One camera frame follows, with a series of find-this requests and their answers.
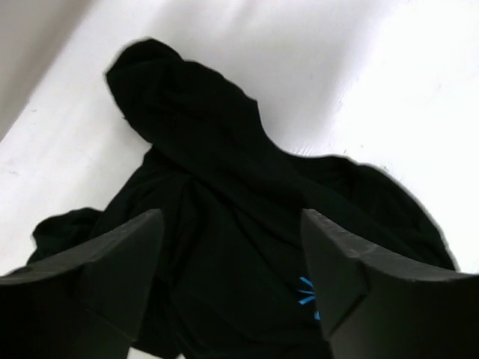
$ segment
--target black fabric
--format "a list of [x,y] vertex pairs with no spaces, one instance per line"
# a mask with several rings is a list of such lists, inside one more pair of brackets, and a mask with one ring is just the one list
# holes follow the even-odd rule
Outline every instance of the black fabric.
[[303,208],[454,269],[437,228],[396,183],[339,156],[279,150],[257,103],[219,73],[149,39],[126,48],[106,79],[126,120],[153,146],[104,212],[43,222],[32,258],[161,209],[162,253],[137,348],[167,359],[330,358],[314,301],[299,303],[307,296],[299,290],[311,291]]

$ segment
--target white backdrop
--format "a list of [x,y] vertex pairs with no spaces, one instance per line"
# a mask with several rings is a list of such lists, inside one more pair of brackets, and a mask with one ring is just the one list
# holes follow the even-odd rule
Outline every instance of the white backdrop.
[[145,36],[258,99],[284,150],[390,173],[479,272],[477,1],[95,0],[0,143],[0,273],[39,221],[104,208],[141,163],[103,73]]

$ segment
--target black sweatshirt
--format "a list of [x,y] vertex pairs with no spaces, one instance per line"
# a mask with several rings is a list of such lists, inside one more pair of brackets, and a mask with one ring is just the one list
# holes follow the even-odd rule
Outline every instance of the black sweatshirt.
[[281,151],[256,101],[214,70],[144,40],[120,54],[106,80],[130,126],[153,146],[105,211],[39,224],[30,261],[161,209],[162,253],[137,348],[167,359],[330,358],[308,294],[303,208],[454,269],[437,228],[394,181],[339,156]]

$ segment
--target sleeve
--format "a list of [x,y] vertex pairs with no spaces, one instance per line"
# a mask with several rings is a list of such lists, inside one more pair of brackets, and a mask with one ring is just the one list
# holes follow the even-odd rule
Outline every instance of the sleeve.
[[28,259],[28,264],[86,242],[100,215],[101,212],[96,209],[84,208],[42,221],[33,232],[37,249]]

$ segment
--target black shirt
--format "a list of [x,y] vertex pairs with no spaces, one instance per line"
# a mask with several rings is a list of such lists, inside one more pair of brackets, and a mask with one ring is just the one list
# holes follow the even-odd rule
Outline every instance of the black shirt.
[[40,224],[31,261],[161,209],[162,253],[137,348],[167,359],[180,352],[330,358],[320,313],[303,301],[312,291],[303,208],[406,257],[454,269],[438,229],[398,184],[339,156],[281,151],[256,101],[214,70],[144,40],[120,54],[106,79],[152,147],[105,211],[80,209]]

